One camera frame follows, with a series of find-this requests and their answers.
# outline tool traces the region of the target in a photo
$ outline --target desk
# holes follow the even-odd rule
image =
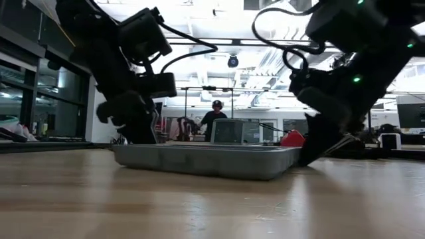
[[[366,144],[366,147],[376,148],[376,144]],[[402,150],[425,151],[425,145],[401,145]]]
[[[171,145],[208,145],[209,142],[202,142],[202,141],[167,141],[166,144]]]
[[[101,149],[0,162],[0,238],[425,237],[423,163],[322,159],[252,182],[125,169]]]

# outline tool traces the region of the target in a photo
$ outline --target dome camera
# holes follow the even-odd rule
[[[238,57],[236,57],[236,55],[231,55],[230,58],[228,59],[227,62],[227,66],[230,68],[235,68],[239,65],[239,60]]]
[[[51,60],[49,60],[49,62],[47,62],[47,68],[49,68],[51,70],[60,70],[60,67],[62,67],[60,64],[53,62]]]

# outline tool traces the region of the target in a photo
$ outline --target person wearing helmet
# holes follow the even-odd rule
[[[213,131],[213,123],[215,119],[227,119],[227,116],[225,113],[221,112],[221,109],[223,109],[223,104],[220,100],[215,100],[212,103],[212,109],[213,111],[210,111],[205,114],[204,118],[202,119],[201,123],[199,124],[199,127],[202,125],[207,125],[207,130],[205,131],[205,141],[209,142],[211,140],[211,133]]]

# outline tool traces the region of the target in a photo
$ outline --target red object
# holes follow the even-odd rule
[[[155,125],[155,130],[163,131],[165,129],[165,120],[163,118],[159,118],[157,124]]]
[[[305,139],[297,130],[292,130],[283,136],[280,146],[282,147],[302,147]]]

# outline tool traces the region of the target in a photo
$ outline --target gray plastic tray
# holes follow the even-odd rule
[[[115,160],[135,168],[271,180],[298,160],[299,148],[256,145],[114,145]]]

